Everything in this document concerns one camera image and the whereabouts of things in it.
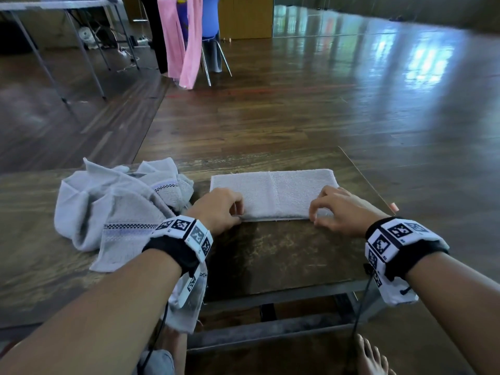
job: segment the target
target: person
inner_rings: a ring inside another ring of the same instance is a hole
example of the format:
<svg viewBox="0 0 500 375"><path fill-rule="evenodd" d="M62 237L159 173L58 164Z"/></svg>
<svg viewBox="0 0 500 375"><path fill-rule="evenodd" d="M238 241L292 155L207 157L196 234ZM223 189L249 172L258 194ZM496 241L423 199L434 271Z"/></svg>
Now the person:
<svg viewBox="0 0 500 375"><path fill-rule="evenodd" d="M330 209L334 217L317 217L319 208ZM216 236L241 223L237 215L243 210L241 194L214 189L185 215L198 219ZM374 223L388 217L345 189L329 186L311 202L309 214L315 226L352 236L364 236ZM144 251L7 353L0 360L0 373L133 373L180 275L181 267L170 255L157 249ZM405 279L476 373L497 373L500 285L443 252L424 256ZM174 355L180 353L178 360L174 358L180 375L184 372L185 337L169 333L163 338ZM357 336L357 343L359 374L393 374L387 359L368 340ZM163 357L170 358L166 352Z"/></svg>

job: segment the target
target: blue chair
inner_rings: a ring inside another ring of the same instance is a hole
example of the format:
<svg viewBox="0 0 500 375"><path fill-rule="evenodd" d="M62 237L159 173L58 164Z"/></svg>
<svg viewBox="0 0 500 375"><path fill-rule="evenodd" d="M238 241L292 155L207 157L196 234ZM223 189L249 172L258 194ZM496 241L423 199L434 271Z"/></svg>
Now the blue chair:
<svg viewBox="0 0 500 375"><path fill-rule="evenodd" d="M217 44L218 49L221 51L222 59L226 64L231 77L233 74L228 66L228 61L222 52L221 44L217 40L217 34L219 32L218 24L218 2L219 0L203 0L203 15L202 15L202 42L214 41ZM209 82L209 87L212 86L210 82L209 69L207 67L207 59L205 57L205 50L203 49L202 43L202 61L205 74L207 75L207 80Z"/></svg>

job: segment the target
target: table leg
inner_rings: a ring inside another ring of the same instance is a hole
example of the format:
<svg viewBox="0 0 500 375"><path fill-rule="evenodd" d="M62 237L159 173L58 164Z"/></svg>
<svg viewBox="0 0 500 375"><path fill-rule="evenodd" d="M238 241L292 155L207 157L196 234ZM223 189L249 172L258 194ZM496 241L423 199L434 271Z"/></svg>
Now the table leg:
<svg viewBox="0 0 500 375"><path fill-rule="evenodd" d="M39 51L36 49L36 46L34 45L31 37L29 36L28 34L28 31L26 30L26 28L24 27L24 25L22 24L21 20L19 19L19 17L17 16L16 13L14 13L13 11L10 12L12 17L14 18L14 20L16 21L16 23L18 24L19 28L21 29L22 33L24 34L24 37L26 38L26 40L28 41L29 45L31 46L35 56L37 57L38 61L40 62L40 65L41 67L44 69L45 73L47 74L48 78L50 79L51 83L52 83L52 86L54 87L56 93L58 94L58 96L60 97L60 99L65 103L67 104L67 100L65 97L62 96L61 92L59 91L59 86L58 84L55 82L54 78L52 77L52 74L51 72L48 70L45 62L43 61Z"/></svg>
<svg viewBox="0 0 500 375"><path fill-rule="evenodd" d="M82 11L82 13L83 13L83 15L84 15L84 21L85 21L85 24L87 24L87 26L89 27L89 29L90 29L90 30L91 30L91 32L92 32L92 36L93 36L93 37L94 37L94 39L96 40L97 47L99 48L99 51L101 52L101 56L103 57L104 63L106 63L106 66L108 67L109 71L111 71L111 67L109 67L109 63L108 63L108 61L106 60L106 57L104 56L103 49L101 48L101 45L100 45L100 44L99 44L99 42L98 42L98 39L97 39L96 33L94 33L94 30L92 29L91 24L89 23L89 19L87 18L87 12L86 12L86 10L83 10L83 11Z"/></svg>
<svg viewBox="0 0 500 375"><path fill-rule="evenodd" d="M118 7L116 5L115 5L115 10L116 10L116 14L118 15L118 19L120 20L120 24L122 25L123 33L125 35L125 39L127 40L128 47L130 48L130 52L132 53L132 56L134 57L135 67L137 67L137 69L140 70L139 63L137 62L137 58L135 57L135 53L134 53L134 48L133 48L134 45L132 44L132 42L130 42L130 38L127 34L127 31L125 30L125 25L123 24L122 17L120 16L120 12L118 11Z"/></svg>
<svg viewBox="0 0 500 375"><path fill-rule="evenodd" d="M99 88L99 92L101 93L101 96L103 97L103 99L106 100L106 96L104 95L104 91L103 91L103 88L101 87L101 83L99 83L99 79L97 78L96 72L94 71L94 68L92 66L92 62L91 62L89 56L87 55L87 52L85 51L84 44L82 43L82 40L80 39L80 36L78 35L77 28L73 24L70 13L68 12L67 9L65 9L64 12L66 13L66 18L67 18L68 22L70 23L71 27L73 28L73 32L74 32L75 36L77 37L78 47L80 48L80 51L84 55L84 58L85 58L87 64L89 65L92 76L97 84L97 87Z"/></svg>

